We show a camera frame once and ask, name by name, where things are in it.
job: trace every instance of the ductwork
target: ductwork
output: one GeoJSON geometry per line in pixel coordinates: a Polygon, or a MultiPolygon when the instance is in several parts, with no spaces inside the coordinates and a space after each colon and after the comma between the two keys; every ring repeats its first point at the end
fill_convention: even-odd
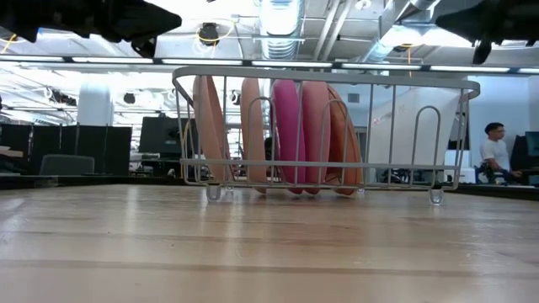
{"type": "Polygon", "coordinates": [[[283,37],[299,38],[302,31],[304,0],[261,0],[260,34],[279,39],[262,40],[262,55],[270,60],[293,60],[299,41],[283,37]]]}
{"type": "Polygon", "coordinates": [[[430,28],[395,25],[396,22],[413,18],[414,22],[428,23],[432,19],[434,7],[440,0],[393,0],[387,4],[379,20],[379,36],[369,51],[355,61],[380,63],[391,53],[399,40],[406,35],[422,36],[430,28]]]}

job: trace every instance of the computer monitor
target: computer monitor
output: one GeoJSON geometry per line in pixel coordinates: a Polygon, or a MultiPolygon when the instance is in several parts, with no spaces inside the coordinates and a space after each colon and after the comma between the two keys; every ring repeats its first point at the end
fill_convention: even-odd
{"type": "MultiPolygon", "coordinates": [[[[182,118],[182,130],[188,123],[188,119],[182,118]]],[[[193,146],[198,148],[198,132],[196,130],[195,120],[191,120],[189,127],[192,131],[193,146]]],[[[190,137],[186,138],[186,148],[188,153],[192,152],[190,137]]],[[[142,120],[141,142],[138,148],[139,152],[179,154],[181,155],[181,142],[179,141],[178,119],[167,117],[144,117],[142,120]]]]}
{"type": "Polygon", "coordinates": [[[539,131],[527,131],[528,156],[539,157],[539,131]]]}

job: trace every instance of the cubicle partition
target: cubicle partition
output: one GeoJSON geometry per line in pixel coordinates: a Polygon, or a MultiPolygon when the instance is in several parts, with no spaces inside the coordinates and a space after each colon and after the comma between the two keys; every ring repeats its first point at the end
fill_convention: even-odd
{"type": "Polygon", "coordinates": [[[52,154],[92,157],[94,173],[129,175],[131,127],[0,125],[0,145],[24,153],[28,174],[40,174],[52,154]]]}

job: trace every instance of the ceiling light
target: ceiling light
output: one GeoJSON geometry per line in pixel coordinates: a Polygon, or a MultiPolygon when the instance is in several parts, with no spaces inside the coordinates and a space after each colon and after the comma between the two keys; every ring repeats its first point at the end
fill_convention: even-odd
{"type": "Polygon", "coordinates": [[[47,107],[47,108],[36,108],[36,107],[24,107],[24,106],[9,106],[7,107],[7,109],[9,110],[20,110],[20,111],[29,111],[29,112],[33,112],[33,111],[58,111],[59,109],[58,108],[54,108],[54,107],[47,107]]]}
{"type": "Polygon", "coordinates": [[[372,5],[372,1],[371,0],[359,0],[358,2],[355,3],[355,9],[358,9],[358,10],[363,10],[363,9],[368,9],[370,8],[372,5]]]}
{"type": "Polygon", "coordinates": [[[81,63],[116,63],[116,64],[152,64],[147,58],[115,58],[115,57],[73,57],[75,62],[81,63]]]}
{"type": "Polygon", "coordinates": [[[204,59],[162,59],[164,64],[174,65],[210,65],[210,66],[241,66],[241,60],[204,60],[204,59]]]}
{"type": "Polygon", "coordinates": [[[0,61],[47,61],[47,62],[64,62],[64,59],[59,56],[12,56],[0,55],[0,61]]]}
{"type": "Polygon", "coordinates": [[[521,68],[518,73],[532,73],[539,74],[539,68],[521,68]]]}
{"type": "Polygon", "coordinates": [[[421,66],[406,64],[363,64],[363,63],[343,63],[343,68],[371,69],[379,71],[418,71],[421,66]]]}
{"type": "Polygon", "coordinates": [[[508,72],[508,67],[481,67],[481,66],[431,66],[434,72],[508,72]]]}
{"type": "Polygon", "coordinates": [[[422,38],[429,46],[472,47],[472,42],[441,28],[429,29],[422,38]]]}
{"type": "Polygon", "coordinates": [[[253,61],[253,66],[272,66],[272,67],[331,67],[331,62],[298,62],[298,61],[253,61]]]}
{"type": "Polygon", "coordinates": [[[423,44],[423,35],[419,30],[402,25],[393,25],[380,39],[380,42],[386,47],[421,45],[423,44]]]}

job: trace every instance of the black object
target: black object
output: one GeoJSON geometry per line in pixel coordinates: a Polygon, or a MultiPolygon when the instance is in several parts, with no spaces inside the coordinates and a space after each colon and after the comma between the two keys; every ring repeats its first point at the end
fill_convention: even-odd
{"type": "Polygon", "coordinates": [[[217,25],[214,23],[204,23],[199,30],[199,41],[206,46],[217,46],[219,44],[219,33],[217,25]]]}
{"type": "Polygon", "coordinates": [[[30,42],[39,28],[59,29],[83,38],[131,42],[146,58],[155,56],[157,37],[182,24],[169,11],[142,0],[2,0],[0,26],[30,42]]]}
{"type": "Polygon", "coordinates": [[[127,104],[135,104],[135,95],[132,94],[132,93],[126,93],[124,95],[124,102],[127,103],[127,104]]]}
{"type": "Polygon", "coordinates": [[[129,175],[131,157],[131,127],[109,127],[105,134],[103,173],[115,176],[129,175]]]}
{"type": "Polygon", "coordinates": [[[93,173],[92,157],[73,155],[46,155],[41,163],[41,176],[82,176],[93,173]]]}
{"type": "Polygon", "coordinates": [[[382,173],[382,179],[380,182],[387,183],[388,178],[391,178],[391,183],[408,183],[410,180],[410,170],[402,168],[385,170],[382,173]]]}
{"type": "Polygon", "coordinates": [[[61,154],[92,157],[96,173],[127,176],[131,154],[131,127],[63,127],[61,154]]]}
{"type": "Polygon", "coordinates": [[[0,154],[0,173],[26,174],[28,172],[29,166],[26,161],[0,154]]]}
{"type": "MultiPolygon", "coordinates": [[[[188,119],[181,119],[182,130],[185,130],[188,121],[188,119]]],[[[194,120],[191,120],[189,123],[189,128],[190,131],[187,131],[186,147],[188,152],[192,152],[198,149],[198,133],[194,120]]],[[[178,119],[144,117],[142,120],[139,152],[181,155],[178,119]]]]}
{"type": "Polygon", "coordinates": [[[60,126],[34,126],[29,160],[31,174],[37,175],[40,173],[43,156],[61,153],[61,131],[62,127],[60,126]]]}
{"type": "Polygon", "coordinates": [[[539,157],[539,131],[527,131],[528,156],[539,157]]]}
{"type": "Polygon", "coordinates": [[[493,43],[527,40],[526,46],[533,46],[539,39],[538,19],[537,0],[483,0],[472,8],[442,15],[435,23],[474,45],[479,41],[472,63],[483,64],[493,43]]]}
{"type": "Polygon", "coordinates": [[[23,160],[28,159],[29,140],[32,126],[0,125],[0,146],[9,146],[13,151],[23,152],[23,160]]]}
{"type": "Polygon", "coordinates": [[[67,104],[67,105],[71,105],[71,106],[77,106],[77,100],[76,99],[71,98],[71,97],[67,96],[66,94],[61,93],[60,91],[55,90],[55,89],[52,89],[51,91],[52,91],[52,95],[49,98],[50,101],[52,101],[54,103],[59,103],[59,104],[67,104]]]}
{"type": "Polygon", "coordinates": [[[230,98],[230,100],[232,101],[232,104],[239,105],[241,99],[242,99],[242,94],[237,90],[232,90],[232,97],[230,98]]]}
{"type": "Polygon", "coordinates": [[[511,169],[518,171],[539,167],[539,157],[530,154],[526,136],[517,136],[510,159],[511,169]]]}
{"type": "Polygon", "coordinates": [[[449,135],[449,142],[447,143],[447,150],[449,151],[457,151],[459,150],[458,147],[462,148],[464,151],[470,150],[470,127],[469,123],[467,121],[467,125],[462,124],[462,120],[460,119],[460,114],[455,115],[456,119],[453,122],[453,126],[451,127],[451,133],[449,135]],[[466,130],[466,133],[464,134],[464,139],[461,140],[459,137],[459,124],[461,125],[461,132],[466,130]]]}

